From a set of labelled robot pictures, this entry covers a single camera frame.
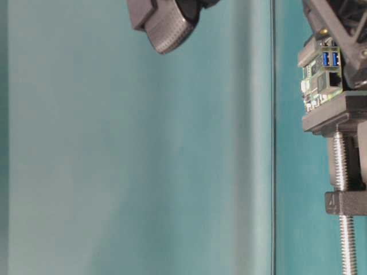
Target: teal wall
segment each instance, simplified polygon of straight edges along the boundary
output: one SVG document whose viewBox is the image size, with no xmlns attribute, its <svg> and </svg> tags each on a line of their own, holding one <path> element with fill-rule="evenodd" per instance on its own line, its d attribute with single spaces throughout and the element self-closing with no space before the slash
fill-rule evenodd
<svg viewBox="0 0 367 275">
<path fill-rule="evenodd" d="M 326 139 L 302 132 L 297 54 L 311 35 L 301 1 L 276 1 L 276 272 L 341 274 L 339 220 L 325 213 L 331 191 Z M 367 219 L 357 217 L 358 269 L 367 270 Z"/>
<path fill-rule="evenodd" d="M 268 2 L 159 56 L 125 0 L 1 1 L 1 274 L 270 273 Z"/>
</svg>

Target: ethernet port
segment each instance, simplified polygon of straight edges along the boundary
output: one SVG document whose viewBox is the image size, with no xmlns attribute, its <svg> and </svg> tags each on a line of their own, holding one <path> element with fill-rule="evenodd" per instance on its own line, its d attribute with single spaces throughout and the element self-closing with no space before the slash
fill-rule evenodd
<svg viewBox="0 0 367 275">
<path fill-rule="evenodd" d="M 340 78 L 338 73 L 330 73 L 329 74 L 329 83 L 331 87 L 340 87 L 342 79 Z"/>
</svg>

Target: metal screw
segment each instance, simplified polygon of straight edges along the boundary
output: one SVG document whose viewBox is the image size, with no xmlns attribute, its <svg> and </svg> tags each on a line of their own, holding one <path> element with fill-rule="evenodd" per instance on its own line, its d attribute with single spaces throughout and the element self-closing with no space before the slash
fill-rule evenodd
<svg viewBox="0 0 367 275">
<path fill-rule="evenodd" d="M 337 131 L 334 134 L 335 191 L 348 191 L 348 162 L 346 139 Z M 343 275 L 357 275 L 356 242 L 352 216 L 339 216 Z"/>
</svg>

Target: electronic component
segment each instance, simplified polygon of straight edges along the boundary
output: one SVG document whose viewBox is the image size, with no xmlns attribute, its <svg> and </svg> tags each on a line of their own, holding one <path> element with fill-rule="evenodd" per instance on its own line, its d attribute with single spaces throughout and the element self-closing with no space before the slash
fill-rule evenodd
<svg viewBox="0 0 367 275">
<path fill-rule="evenodd" d="M 298 66 L 303 68 L 301 91 L 307 112 L 343 92 L 341 51 L 332 38 L 313 37 L 299 53 Z"/>
</svg>

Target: teal backdrop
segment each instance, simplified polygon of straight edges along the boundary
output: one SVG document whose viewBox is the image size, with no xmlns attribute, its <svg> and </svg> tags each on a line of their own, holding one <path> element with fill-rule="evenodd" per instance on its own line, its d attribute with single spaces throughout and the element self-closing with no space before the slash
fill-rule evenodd
<svg viewBox="0 0 367 275">
<path fill-rule="evenodd" d="M 275 1 L 276 274 L 341 274 L 339 219 L 325 213 L 332 191 L 326 139 L 302 132 L 297 54 L 311 36 L 301 1 Z M 359 274 L 367 271 L 367 219 L 355 218 Z"/>
</svg>

